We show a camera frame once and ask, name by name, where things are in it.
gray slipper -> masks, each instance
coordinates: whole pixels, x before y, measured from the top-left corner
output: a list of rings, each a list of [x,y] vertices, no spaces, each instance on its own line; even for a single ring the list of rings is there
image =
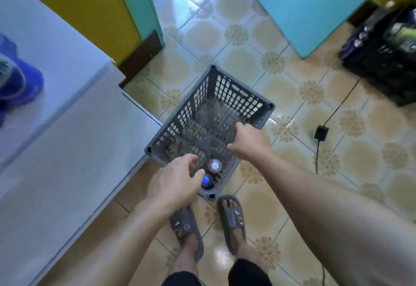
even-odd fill
[[[224,210],[223,201],[227,201],[228,205],[229,200],[235,201],[238,205],[237,208]],[[221,218],[221,224],[223,225],[224,237],[226,239],[228,250],[230,250],[232,255],[237,255],[237,249],[233,248],[231,245],[230,231],[241,228],[242,236],[245,240],[245,223],[240,201],[234,195],[223,195],[218,199],[217,207]]]
[[[188,234],[193,233],[196,235],[196,239],[198,240],[198,249],[196,250],[195,259],[198,262],[204,254],[204,244],[190,204],[180,210],[177,210],[169,218],[169,222],[180,245],[182,245],[182,242]]]

person's right arm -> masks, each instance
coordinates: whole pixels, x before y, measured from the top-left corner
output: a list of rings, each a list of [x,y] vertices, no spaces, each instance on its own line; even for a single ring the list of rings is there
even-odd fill
[[[416,226],[389,209],[279,159],[269,140],[237,123],[228,148],[250,161],[340,286],[416,285]]]

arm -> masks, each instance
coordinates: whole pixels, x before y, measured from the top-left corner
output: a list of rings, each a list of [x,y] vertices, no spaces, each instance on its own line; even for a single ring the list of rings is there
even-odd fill
[[[119,227],[103,241],[75,271],[57,281],[59,285],[128,285],[154,236],[170,215],[187,205],[198,193],[204,170],[194,177],[195,155],[174,159],[149,183],[147,196]]]
[[[276,157],[237,123],[228,147],[266,179],[299,234],[340,286],[415,285],[416,226],[358,193]]]

pant leg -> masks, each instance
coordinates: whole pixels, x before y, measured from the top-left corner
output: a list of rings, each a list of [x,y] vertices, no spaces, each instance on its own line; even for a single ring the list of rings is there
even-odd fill
[[[201,286],[201,283],[195,274],[182,271],[169,275],[162,286]]]
[[[229,286],[272,286],[266,272],[257,264],[238,259],[228,274]]]

tiled floor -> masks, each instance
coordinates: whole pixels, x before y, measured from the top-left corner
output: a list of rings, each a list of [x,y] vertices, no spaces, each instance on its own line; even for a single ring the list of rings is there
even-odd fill
[[[336,49],[351,33],[344,23],[310,57],[301,60],[256,0],[169,0],[157,9],[166,48],[125,90],[164,122],[193,82],[214,62],[272,100],[264,127],[276,154],[315,171],[314,132],[354,86]],[[319,173],[386,205],[416,223],[416,108],[397,108],[360,81],[327,124]],[[75,263],[144,198],[158,165],[146,163],[44,280],[71,273]],[[267,262],[274,285],[321,284],[322,268],[296,232],[258,171],[242,162],[224,189],[244,208],[247,237]],[[204,235],[198,265],[206,286],[227,285],[233,264],[215,204],[193,202]],[[131,285],[159,286],[179,249],[166,224],[150,245]],[[335,285],[329,276],[326,285]]]

